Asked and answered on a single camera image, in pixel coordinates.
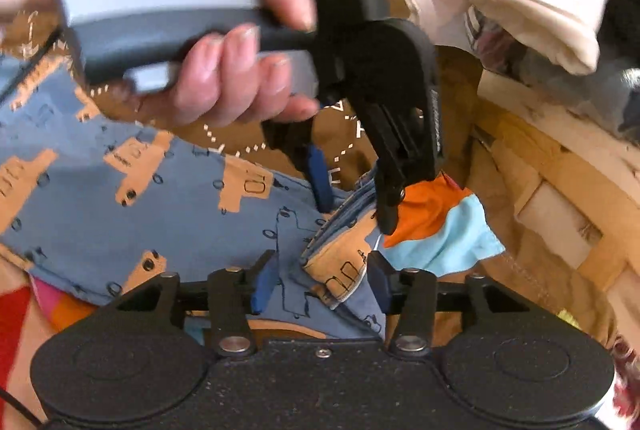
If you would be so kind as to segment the blue pants with orange trucks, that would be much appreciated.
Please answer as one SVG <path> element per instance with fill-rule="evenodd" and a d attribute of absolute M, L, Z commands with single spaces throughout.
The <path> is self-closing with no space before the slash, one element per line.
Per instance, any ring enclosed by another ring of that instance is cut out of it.
<path fill-rule="evenodd" d="M 310 187 L 166 132 L 89 117 L 64 67 L 1 108 L 1 242 L 32 277 L 94 305 L 162 273 L 183 281 L 276 255 L 262 319 L 382 337 L 373 299 L 326 305 L 300 257 L 326 219 Z"/>

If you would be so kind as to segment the brown PF patterned blanket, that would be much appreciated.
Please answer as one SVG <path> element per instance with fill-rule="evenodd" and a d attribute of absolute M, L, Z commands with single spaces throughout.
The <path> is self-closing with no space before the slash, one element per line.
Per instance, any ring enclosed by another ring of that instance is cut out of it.
<path fill-rule="evenodd" d="M 506 251 L 486 264 L 487 272 L 527 297 L 577 320 L 593 335 L 623 336 L 614 306 L 547 240 L 515 215 L 511 185 L 490 142 L 476 125 L 478 86 L 484 72 L 471 56 L 444 47 L 439 53 L 445 86 L 445 122 L 450 127 L 448 173 L 483 202 L 490 227 Z"/>

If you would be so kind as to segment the wooden bed frame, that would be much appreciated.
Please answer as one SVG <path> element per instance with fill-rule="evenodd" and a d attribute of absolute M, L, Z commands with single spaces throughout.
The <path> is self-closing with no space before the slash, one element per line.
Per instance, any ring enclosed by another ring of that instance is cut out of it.
<path fill-rule="evenodd" d="M 639 343 L 639 150 L 531 88 L 484 72 L 476 125 L 516 217 L 604 292 Z"/>

